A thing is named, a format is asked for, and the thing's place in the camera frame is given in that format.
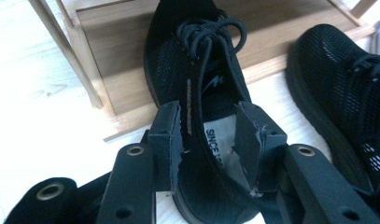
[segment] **white surface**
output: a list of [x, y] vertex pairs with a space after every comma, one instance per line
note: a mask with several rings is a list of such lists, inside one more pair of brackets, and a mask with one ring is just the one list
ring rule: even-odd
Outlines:
[[[48, 2], [58, 12], [55, 2]], [[373, 18], [380, 18], [379, 9], [375, 14], [372, 8]], [[249, 90], [254, 104], [289, 135], [290, 144], [327, 149], [291, 101], [283, 74], [252, 84]], [[147, 128], [105, 143], [98, 135], [99, 125], [84, 88], [30, 4], [1, 0], [0, 223], [23, 194], [44, 179], [65, 176], [81, 186], [108, 172], [118, 150], [138, 142]], [[184, 223], [166, 195], [157, 194], [159, 223]], [[262, 218], [250, 223], [262, 223]]]

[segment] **shoelace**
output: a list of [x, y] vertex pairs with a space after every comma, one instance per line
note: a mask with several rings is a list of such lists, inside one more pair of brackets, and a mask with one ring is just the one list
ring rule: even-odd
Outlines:
[[380, 78], [380, 55], [366, 54], [355, 60], [353, 63], [353, 72], [365, 73], [370, 72], [370, 78], [377, 81]]
[[240, 32], [239, 43], [231, 49], [231, 53], [237, 53], [246, 42], [245, 25], [235, 19], [231, 19], [224, 11], [220, 11], [217, 21], [204, 19], [192, 19], [181, 23], [176, 30], [176, 36], [181, 40], [183, 47], [190, 53], [192, 59], [197, 59], [197, 51], [202, 40], [211, 38], [217, 40], [224, 38], [227, 42], [231, 41], [230, 34], [226, 28], [231, 25]]

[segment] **black rubber sole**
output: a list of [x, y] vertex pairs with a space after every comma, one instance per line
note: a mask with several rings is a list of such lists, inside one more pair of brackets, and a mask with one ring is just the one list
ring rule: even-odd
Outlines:
[[373, 191], [373, 185], [361, 158], [312, 96], [303, 78], [298, 59], [296, 46], [293, 46], [288, 57], [286, 81], [294, 102], [317, 132], [325, 138], [331, 150], [332, 163], [346, 180], [358, 188]]

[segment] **black shoe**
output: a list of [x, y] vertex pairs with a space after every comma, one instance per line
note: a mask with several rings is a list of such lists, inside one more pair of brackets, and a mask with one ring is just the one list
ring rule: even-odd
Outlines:
[[[241, 33], [235, 48], [229, 25]], [[182, 108], [184, 151], [173, 197], [189, 223], [242, 223], [258, 213], [228, 175], [235, 105], [250, 102], [235, 55], [245, 41], [244, 25], [210, 0], [161, 0], [148, 31], [144, 64], [154, 101]]]
[[309, 29], [289, 55], [297, 106], [325, 137], [332, 162], [366, 190], [380, 186], [380, 56], [333, 26]]

